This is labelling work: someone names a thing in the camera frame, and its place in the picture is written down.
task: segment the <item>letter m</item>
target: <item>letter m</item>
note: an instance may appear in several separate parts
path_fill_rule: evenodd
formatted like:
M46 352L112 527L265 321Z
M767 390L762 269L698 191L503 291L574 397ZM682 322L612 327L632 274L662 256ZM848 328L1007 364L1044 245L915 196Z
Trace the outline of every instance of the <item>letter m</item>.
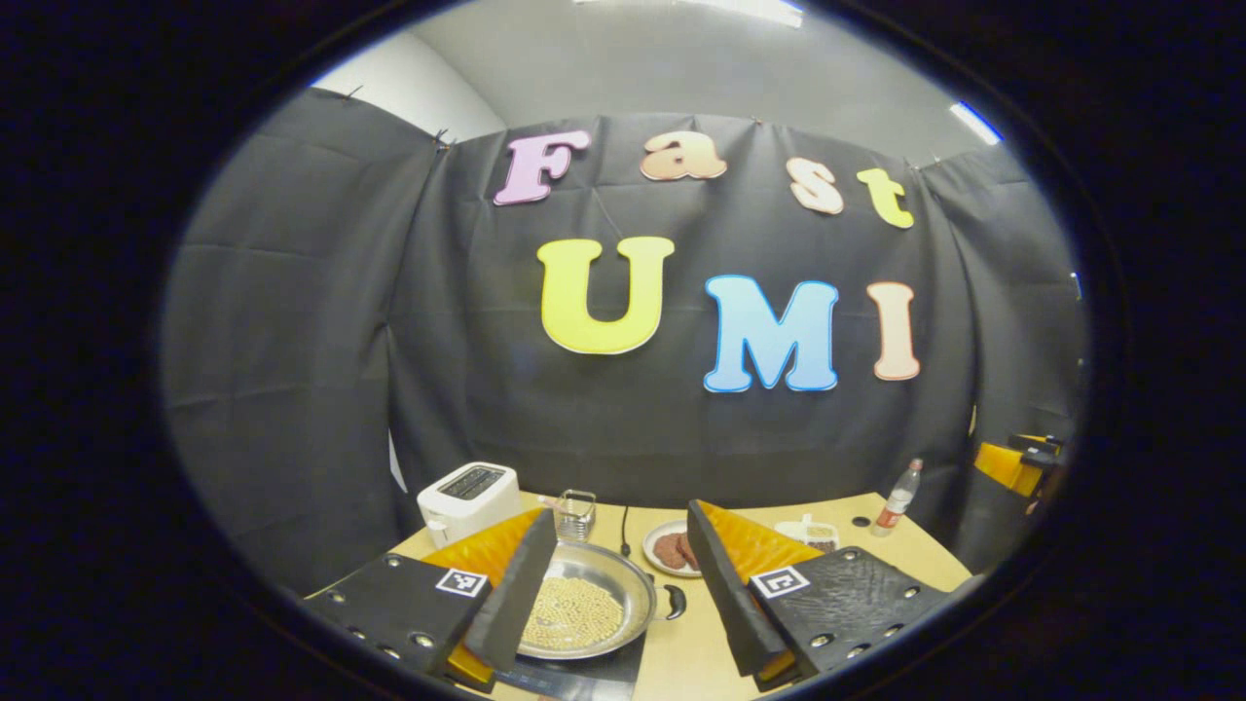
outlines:
M705 376L710 392L744 392L753 376L744 370L748 349L753 367L766 390L779 383L792 352L796 361L784 379L797 392L831 390L831 308L839 291L825 281L802 281L787 301L782 319L751 276L718 275L705 280L705 291L718 300L718 361Z

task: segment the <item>toaster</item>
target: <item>toaster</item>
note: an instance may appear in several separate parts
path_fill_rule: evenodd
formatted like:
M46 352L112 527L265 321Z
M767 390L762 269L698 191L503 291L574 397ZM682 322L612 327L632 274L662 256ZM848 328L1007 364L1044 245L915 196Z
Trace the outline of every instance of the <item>toaster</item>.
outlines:
M426 487L415 503L436 548L517 517L522 510L515 471L490 463L467 463Z

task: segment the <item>white wall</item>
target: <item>white wall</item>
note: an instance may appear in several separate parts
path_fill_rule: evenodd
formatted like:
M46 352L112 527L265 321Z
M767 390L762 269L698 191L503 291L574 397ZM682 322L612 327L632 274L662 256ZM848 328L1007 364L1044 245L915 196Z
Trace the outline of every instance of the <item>white wall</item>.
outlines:
M506 125L455 68L410 31L374 44L313 83L370 102L444 141L466 141Z

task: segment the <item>plastic bottle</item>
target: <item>plastic bottle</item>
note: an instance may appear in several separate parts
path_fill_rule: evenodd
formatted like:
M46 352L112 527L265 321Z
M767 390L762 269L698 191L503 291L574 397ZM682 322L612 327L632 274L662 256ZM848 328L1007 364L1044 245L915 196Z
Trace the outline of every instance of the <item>plastic bottle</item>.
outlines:
M896 482L896 487L891 488L891 497L887 497L887 506L882 508L882 513L873 522L873 528L870 529L870 533L880 538L891 535L891 529L896 528L896 524L900 523L900 517L908 510L908 504L913 501L913 496L917 494L917 486L921 482L922 459L913 458L913 462L908 463L908 471Z

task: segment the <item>black fabric backdrop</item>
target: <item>black fabric backdrop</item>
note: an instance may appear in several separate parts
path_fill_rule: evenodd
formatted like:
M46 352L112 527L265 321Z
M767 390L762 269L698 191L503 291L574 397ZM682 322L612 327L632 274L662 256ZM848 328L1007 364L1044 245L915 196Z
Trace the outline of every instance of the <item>black fabric backdrop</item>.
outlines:
M492 203L510 141L578 128L593 143L548 198ZM645 178L643 143L679 129L709 134L726 173ZM795 200L794 156L831 168L842 213ZM875 213L856 181L872 167L903 184L912 228ZM632 235L675 245L658 331L621 356L554 344L537 248L599 240L589 310L609 320L627 308L616 244ZM536 492L750 507L886 493L921 456L910 514L977 572L1023 533L1019 498L972 469L977 441L1073 430L1084 330L1072 269L1059 222L998 148L917 169L778 125L629 115L439 151L313 88L239 149L191 224L164 327L169 415L223 529L300 593L414 532L415 493L470 461L513 467ZM799 281L836 286L839 385L708 392L718 308L704 285L719 274L755 278L778 313ZM880 280L916 294L911 381L873 376L865 289ZM389 478L386 427L410 496Z

